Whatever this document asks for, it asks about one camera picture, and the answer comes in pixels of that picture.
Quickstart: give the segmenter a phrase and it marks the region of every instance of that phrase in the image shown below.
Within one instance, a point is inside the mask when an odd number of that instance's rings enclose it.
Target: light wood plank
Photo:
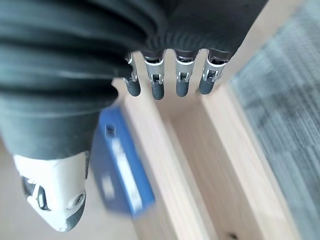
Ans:
[[[217,240],[206,230],[150,92],[125,97],[123,109],[157,200],[149,214],[135,221],[140,240]]]
[[[299,240],[284,197],[226,86],[172,125],[220,240]]]

